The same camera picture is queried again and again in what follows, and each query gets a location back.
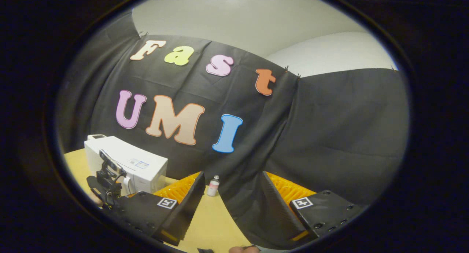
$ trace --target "black cloth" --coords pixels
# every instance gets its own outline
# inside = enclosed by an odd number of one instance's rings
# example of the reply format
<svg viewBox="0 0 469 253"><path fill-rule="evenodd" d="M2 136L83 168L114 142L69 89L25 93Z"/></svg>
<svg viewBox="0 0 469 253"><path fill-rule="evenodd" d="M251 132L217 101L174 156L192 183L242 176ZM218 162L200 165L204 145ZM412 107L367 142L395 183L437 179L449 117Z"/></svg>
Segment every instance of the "black cloth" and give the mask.
<svg viewBox="0 0 469 253"><path fill-rule="evenodd" d="M130 60L147 40L164 40L166 45L142 60ZM194 48L189 63L164 62L178 46ZM234 59L228 76L206 72L217 54ZM270 69L276 77L269 84L271 96L255 89L256 69ZM123 89L147 97L133 129L116 121ZM176 114L189 103L205 108L194 146L176 142L176 133L170 138L146 133L156 95L169 96ZM126 117L133 106L131 98ZM243 119L233 153L212 149L223 114ZM104 134L168 158L166 175L171 178L204 171L209 181L219 175L219 193L246 238L265 248L284 249L294 244L282 238L275 212L261 191L260 173L269 171L313 191L327 188L367 205L400 164L409 109L398 71L360 69L299 79L259 56L214 41L140 37L127 14L98 32L77 54L65 74L56 120L66 152L83 148L88 134Z"/></svg>

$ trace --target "white printer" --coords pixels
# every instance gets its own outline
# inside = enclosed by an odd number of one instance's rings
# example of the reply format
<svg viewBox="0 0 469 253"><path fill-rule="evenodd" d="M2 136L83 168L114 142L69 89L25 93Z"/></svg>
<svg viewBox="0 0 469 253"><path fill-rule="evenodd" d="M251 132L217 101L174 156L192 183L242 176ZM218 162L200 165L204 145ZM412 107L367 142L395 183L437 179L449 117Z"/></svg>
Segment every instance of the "white printer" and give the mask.
<svg viewBox="0 0 469 253"><path fill-rule="evenodd" d="M115 136L89 135L84 142L88 166L93 176L101 170L102 150L115 160L126 173L116 179L122 183L121 195L138 191L154 193L165 186L168 159L133 146Z"/></svg>

